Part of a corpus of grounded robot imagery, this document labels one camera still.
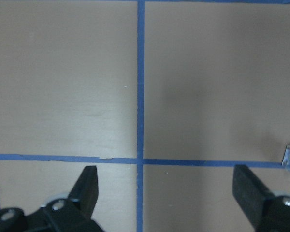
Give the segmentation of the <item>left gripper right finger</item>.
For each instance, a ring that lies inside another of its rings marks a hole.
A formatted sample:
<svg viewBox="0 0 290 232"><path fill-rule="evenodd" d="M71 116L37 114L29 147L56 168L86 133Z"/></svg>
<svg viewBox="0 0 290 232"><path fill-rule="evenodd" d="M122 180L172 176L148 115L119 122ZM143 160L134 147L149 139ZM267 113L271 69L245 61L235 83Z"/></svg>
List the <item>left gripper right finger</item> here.
<svg viewBox="0 0 290 232"><path fill-rule="evenodd" d="M267 204L276 196L246 166L234 166L232 194L253 227L259 227Z"/></svg>

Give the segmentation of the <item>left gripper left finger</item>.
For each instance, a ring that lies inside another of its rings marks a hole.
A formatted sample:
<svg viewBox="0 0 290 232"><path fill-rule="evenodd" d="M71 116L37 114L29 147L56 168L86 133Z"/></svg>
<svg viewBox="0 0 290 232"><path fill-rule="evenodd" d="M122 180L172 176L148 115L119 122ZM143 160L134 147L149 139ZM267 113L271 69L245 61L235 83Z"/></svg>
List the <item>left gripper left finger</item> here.
<svg viewBox="0 0 290 232"><path fill-rule="evenodd" d="M99 196L96 166L86 166L78 177L68 200L73 202L86 218L91 218Z"/></svg>

